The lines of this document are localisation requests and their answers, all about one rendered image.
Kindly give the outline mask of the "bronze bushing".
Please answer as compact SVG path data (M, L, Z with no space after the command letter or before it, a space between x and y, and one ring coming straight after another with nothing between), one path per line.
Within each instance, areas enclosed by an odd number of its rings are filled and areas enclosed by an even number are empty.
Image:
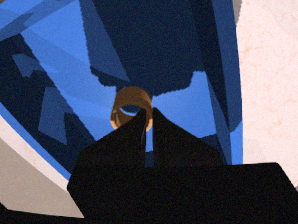
M147 91L140 87L129 86L121 89L114 100L110 121L114 129L129 121L134 115L128 115L119 108L126 105L136 105L146 109L146 132L152 126L152 100Z

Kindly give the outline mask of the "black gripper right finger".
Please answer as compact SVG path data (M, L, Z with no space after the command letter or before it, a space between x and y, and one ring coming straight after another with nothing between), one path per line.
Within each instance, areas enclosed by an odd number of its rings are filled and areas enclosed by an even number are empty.
M152 112L154 167L224 165L217 149L168 120L157 107Z

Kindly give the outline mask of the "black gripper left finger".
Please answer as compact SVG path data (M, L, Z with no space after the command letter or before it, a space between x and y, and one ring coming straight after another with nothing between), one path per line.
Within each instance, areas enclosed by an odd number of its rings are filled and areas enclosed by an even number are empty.
M145 167L145 155L146 109L141 108L130 121L81 150L74 168L79 165Z

